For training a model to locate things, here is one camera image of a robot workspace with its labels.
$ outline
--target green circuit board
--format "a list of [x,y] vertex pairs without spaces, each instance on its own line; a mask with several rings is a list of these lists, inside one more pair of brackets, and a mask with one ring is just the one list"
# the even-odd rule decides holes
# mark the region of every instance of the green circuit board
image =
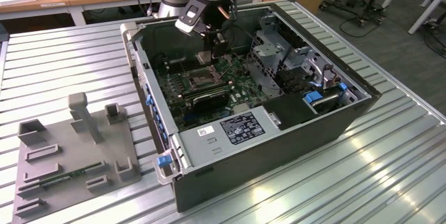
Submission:
[[[267,100],[248,75],[244,61],[244,56],[228,55],[207,66],[180,62],[168,64],[164,60],[164,66],[156,69],[155,75],[180,131],[232,115],[238,112],[234,110],[238,105],[254,108]],[[216,99],[219,105],[195,112],[195,102],[218,94],[222,95]]]

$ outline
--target gray plastic base plate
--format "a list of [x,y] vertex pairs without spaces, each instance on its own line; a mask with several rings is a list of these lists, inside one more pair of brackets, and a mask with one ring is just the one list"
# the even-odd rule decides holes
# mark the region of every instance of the gray plastic base plate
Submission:
[[[77,124],[79,133],[75,131],[72,119],[27,133],[39,134],[37,139],[44,141],[29,146],[20,143],[12,223],[32,221],[140,180],[127,115],[112,125],[105,111],[91,116],[104,137],[97,144],[85,127]],[[59,181],[36,186],[48,178]]]

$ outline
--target barcode sticker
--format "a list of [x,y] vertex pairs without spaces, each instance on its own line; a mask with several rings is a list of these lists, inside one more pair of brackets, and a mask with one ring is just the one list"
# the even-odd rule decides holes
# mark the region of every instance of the barcode sticker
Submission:
[[202,137],[206,134],[210,134],[210,133],[214,132],[214,127],[212,126],[207,126],[207,127],[202,128],[202,129],[198,129],[196,132],[198,132],[198,135]]
[[51,7],[51,6],[64,6],[65,3],[60,2],[60,3],[48,3],[48,4],[41,4],[40,7]]

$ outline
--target aluminum extrusion table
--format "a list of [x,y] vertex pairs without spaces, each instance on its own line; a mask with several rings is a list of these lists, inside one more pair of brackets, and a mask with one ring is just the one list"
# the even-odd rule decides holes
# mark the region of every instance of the aluminum extrusion table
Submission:
[[429,19],[429,16],[431,15],[433,11],[435,10],[437,6],[439,5],[439,2],[442,2],[442,0],[425,0],[423,1],[423,3],[421,4],[422,7],[426,7],[430,3],[431,4],[427,6],[425,12],[422,13],[418,20],[415,21],[411,28],[409,29],[409,31],[407,31],[409,34],[414,34],[417,32],[417,30],[419,29],[419,27],[425,24],[425,22]]
[[383,93],[338,140],[211,199],[176,212],[159,185],[155,146],[127,65],[123,21],[11,36],[0,91],[0,224],[12,217],[19,121],[69,117],[64,96],[85,91],[91,112],[118,102],[130,114],[142,180],[33,223],[443,223],[445,117],[310,13],[278,5]]

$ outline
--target power supply label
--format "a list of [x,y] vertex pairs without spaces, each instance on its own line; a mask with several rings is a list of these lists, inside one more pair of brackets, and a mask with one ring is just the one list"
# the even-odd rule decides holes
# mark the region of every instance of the power supply label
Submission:
[[264,130],[252,113],[246,113],[220,122],[232,144],[240,144],[264,134]]

